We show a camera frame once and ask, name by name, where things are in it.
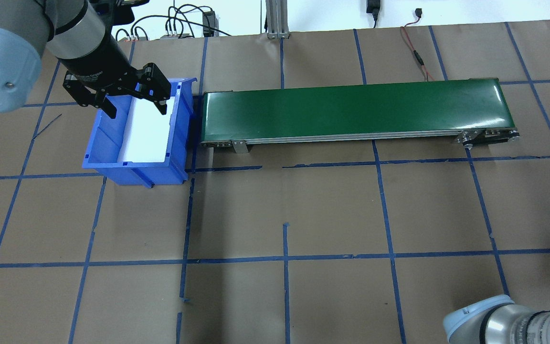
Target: green conveyor belt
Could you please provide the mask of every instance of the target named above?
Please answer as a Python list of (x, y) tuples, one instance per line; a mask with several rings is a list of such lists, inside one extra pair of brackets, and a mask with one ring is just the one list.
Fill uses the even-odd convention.
[(205, 94), (205, 146), (514, 130), (497, 79)]

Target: white wall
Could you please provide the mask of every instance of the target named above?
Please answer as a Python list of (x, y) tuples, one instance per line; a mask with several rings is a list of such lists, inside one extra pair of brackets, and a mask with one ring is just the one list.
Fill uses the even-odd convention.
[[(213, 7), (220, 19), (220, 29), (231, 35), (262, 32), (264, 0), (176, 0), (177, 6), (186, 3)], [(133, 11), (137, 19), (151, 14), (166, 15), (172, 4), (173, 0), (151, 0)], [(288, 26), (290, 31), (372, 28), (373, 19), (365, 13), (365, 6), (366, 0), (288, 0)], [(377, 27), (390, 28), (412, 22), (417, 7), (423, 9), (419, 25), (550, 19), (550, 0), (381, 0)], [(188, 19), (202, 22), (198, 12), (188, 13)], [(165, 21), (166, 18), (149, 18), (139, 25), (154, 39), (165, 35)], [(201, 35), (201, 28), (197, 27), (195, 33)]]

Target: white paper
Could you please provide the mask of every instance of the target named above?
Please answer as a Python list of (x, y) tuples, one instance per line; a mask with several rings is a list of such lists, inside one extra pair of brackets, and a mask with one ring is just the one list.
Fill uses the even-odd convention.
[(124, 141), (118, 162), (163, 162), (169, 141), (170, 120), (175, 97), (167, 100), (167, 113), (146, 99), (133, 98), (128, 113)]

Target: red wire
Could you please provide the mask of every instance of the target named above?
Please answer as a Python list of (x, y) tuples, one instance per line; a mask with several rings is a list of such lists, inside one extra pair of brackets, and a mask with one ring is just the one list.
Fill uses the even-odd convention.
[[(409, 42), (409, 46), (411, 47), (411, 52), (415, 51), (415, 47), (413, 46), (413, 43), (411, 42), (411, 38), (409, 37), (409, 34), (406, 32), (406, 26), (411, 25), (411, 24), (417, 24), (420, 19), (421, 18), (417, 18), (417, 20), (415, 20), (414, 22), (408, 22), (405, 26), (400, 26), (400, 29), (402, 30), (402, 32), (406, 36), (406, 40)], [(427, 80), (428, 77), (430, 77), (430, 79), (432, 79), (432, 81), (434, 81), (434, 77), (432, 77), (432, 74), (430, 74), (430, 72), (428, 72), (428, 68), (426, 68), (425, 65), (422, 65), (421, 67), (426, 72), (426, 80)]]

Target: connector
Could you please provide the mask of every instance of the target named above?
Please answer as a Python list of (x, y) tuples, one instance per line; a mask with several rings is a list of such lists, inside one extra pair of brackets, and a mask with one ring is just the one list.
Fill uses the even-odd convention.
[(367, 0), (366, 1), (366, 13), (371, 13), (373, 19), (376, 21), (379, 16), (379, 10), (381, 9), (381, 0)]

